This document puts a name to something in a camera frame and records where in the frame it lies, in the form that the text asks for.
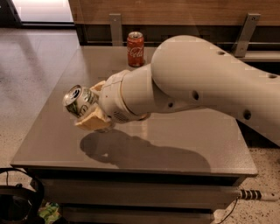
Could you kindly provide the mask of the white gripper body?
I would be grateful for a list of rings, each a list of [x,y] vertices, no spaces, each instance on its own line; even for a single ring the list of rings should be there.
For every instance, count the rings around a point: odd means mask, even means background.
[[[113,123],[142,121],[150,116],[148,113],[135,115],[124,102],[122,84],[123,78],[129,72],[129,70],[123,70],[110,76],[101,87],[101,92],[99,93],[98,105]]]

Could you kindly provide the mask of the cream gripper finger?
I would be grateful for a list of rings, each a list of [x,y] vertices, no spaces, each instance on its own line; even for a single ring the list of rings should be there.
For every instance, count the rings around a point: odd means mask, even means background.
[[[79,118],[74,125],[82,130],[104,131],[110,129],[113,123],[103,110],[96,106],[91,108],[88,114]]]
[[[98,94],[101,92],[102,87],[103,87],[103,85],[104,85],[105,83],[106,83],[105,80],[100,81],[100,82],[98,82],[97,84],[95,84],[94,86],[92,86],[92,87],[90,88],[90,90],[91,90],[95,95],[98,95]]]

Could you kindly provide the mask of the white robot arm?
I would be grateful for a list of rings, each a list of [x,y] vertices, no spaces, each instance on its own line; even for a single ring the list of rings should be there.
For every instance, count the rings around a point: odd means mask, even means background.
[[[201,38],[169,38],[150,64],[123,70],[91,89],[97,103],[75,123],[83,130],[104,130],[151,113],[209,108],[280,145],[280,77]]]

